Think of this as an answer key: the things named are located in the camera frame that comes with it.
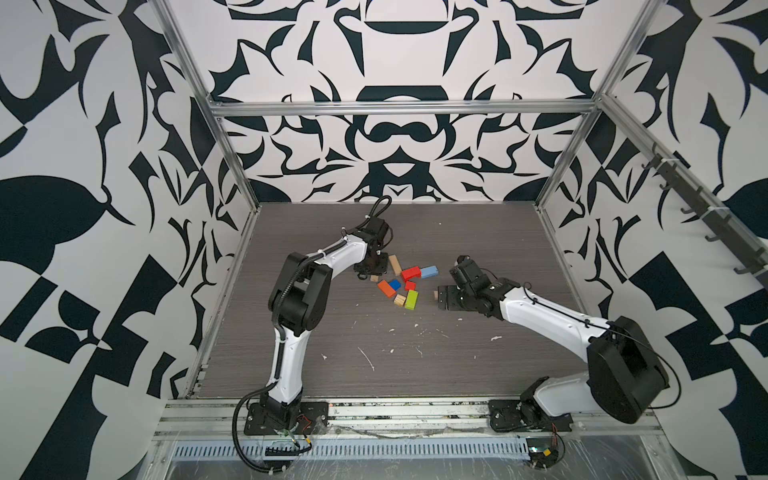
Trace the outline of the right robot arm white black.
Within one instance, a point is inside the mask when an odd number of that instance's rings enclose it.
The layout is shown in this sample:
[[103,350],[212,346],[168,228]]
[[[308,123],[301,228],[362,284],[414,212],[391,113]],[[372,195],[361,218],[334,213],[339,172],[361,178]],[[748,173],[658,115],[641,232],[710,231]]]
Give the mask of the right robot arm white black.
[[640,325],[620,317],[606,320],[549,301],[527,284],[498,277],[467,255],[449,271],[453,281],[438,286],[441,310],[475,312],[527,328],[570,351],[585,371],[541,377],[518,399],[489,404],[496,432],[554,430],[574,413],[602,413],[634,424],[679,377],[650,345]]

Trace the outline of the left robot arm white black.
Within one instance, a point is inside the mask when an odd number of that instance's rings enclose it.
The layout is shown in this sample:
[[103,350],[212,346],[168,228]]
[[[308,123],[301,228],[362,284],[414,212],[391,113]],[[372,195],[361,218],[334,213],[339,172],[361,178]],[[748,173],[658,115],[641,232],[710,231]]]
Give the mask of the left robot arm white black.
[[371,216],[327,247],[286,258],[268,301],[275,351],[268,391],[259,398],[265,424],[291,429],[297,423],[307,345],[325,314],[332,280],[349,268],[364,280],[384,274],[390,231],[385,220]]

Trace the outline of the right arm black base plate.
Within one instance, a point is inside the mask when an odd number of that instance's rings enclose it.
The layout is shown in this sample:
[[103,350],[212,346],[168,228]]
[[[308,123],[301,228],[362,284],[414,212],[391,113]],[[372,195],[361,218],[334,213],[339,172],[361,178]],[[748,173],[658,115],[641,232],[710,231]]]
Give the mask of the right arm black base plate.
[[570,414],[550,416],[533,400],[491,400],[489,425],[497,433],[570,432]]

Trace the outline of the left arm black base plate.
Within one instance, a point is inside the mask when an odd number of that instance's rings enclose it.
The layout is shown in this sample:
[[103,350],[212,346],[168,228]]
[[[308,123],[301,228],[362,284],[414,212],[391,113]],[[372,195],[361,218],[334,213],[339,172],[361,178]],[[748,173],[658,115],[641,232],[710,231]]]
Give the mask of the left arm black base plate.
[[274,402],[271,398],[248,406],[243,433],[265,436],[290,432],[309,435],[327,425],[329,404],[326,402]]

